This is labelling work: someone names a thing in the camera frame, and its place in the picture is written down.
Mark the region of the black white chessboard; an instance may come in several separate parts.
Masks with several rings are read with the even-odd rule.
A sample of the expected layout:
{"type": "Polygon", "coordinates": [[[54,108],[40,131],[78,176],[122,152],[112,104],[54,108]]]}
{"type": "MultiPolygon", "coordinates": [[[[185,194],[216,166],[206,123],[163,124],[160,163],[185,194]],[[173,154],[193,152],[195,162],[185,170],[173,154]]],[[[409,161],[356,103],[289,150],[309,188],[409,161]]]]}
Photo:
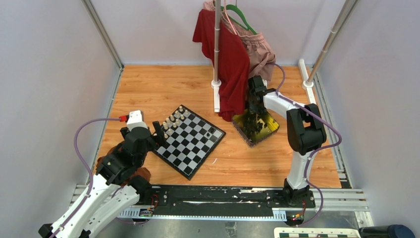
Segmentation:
{"type": "Polygon", "coordinates": [[[185,121],[186,125],[176,129],[175,133],[166,139],[166,144],[156,149],[154,154],[186,179],[191,180],[223,140],[226,132],[184,107],[191,113],[185,121]],[[210,138],[205,137],[207,132],[211,133],[210,138]],[[201,142],[202,137],[207,139],[206,143],[201,142]]]}

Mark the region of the yellow metal tin tray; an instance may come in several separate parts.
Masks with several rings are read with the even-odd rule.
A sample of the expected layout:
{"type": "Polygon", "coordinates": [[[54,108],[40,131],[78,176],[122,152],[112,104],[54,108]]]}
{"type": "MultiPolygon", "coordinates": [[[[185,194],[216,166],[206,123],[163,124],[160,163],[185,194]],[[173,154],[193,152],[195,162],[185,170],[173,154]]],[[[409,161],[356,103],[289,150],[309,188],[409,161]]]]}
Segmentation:
{"type": "Polygon", "coordinates": [[[249,148],[253,148],[276,134],[279,123],[267,111],[260,114],[245,110],[232,118],[232,125],[249,148]]]}

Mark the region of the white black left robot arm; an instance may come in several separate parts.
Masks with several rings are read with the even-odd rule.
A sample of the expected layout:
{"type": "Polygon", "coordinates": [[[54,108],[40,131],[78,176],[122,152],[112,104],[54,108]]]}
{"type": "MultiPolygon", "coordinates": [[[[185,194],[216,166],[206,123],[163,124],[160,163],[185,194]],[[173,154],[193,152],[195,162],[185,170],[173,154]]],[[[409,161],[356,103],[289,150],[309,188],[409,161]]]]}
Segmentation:
{"type": "Polygon", "coordinates": [[[99,160],[97,171],[76,202],[52,224],[43,224],[43,238],[94,238],[122,211],[152,198],[151,173],[143,166],[147,154],[165,144],[158,121],[154,133],[138,122],[121,129],[123,141],[99,160]]]}

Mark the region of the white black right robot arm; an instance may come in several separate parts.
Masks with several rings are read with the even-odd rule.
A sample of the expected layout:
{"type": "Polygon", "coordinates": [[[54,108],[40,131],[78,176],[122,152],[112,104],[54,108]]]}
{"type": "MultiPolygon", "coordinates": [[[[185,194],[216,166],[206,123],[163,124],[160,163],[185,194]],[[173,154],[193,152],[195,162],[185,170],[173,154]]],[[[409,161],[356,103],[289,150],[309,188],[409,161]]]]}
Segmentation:
{"type": "Polygon", "coordinates": [[[261,76],[248,80],[249,111],[262,114],[267,110],[286,119],[287,140],[293,150],[291,169],[284,181],[281,201],[295,207],[309,196],[308,182],[313,156],[326,142],[326,132],[316,104],[302,104],[268,89],[261,76]]]}

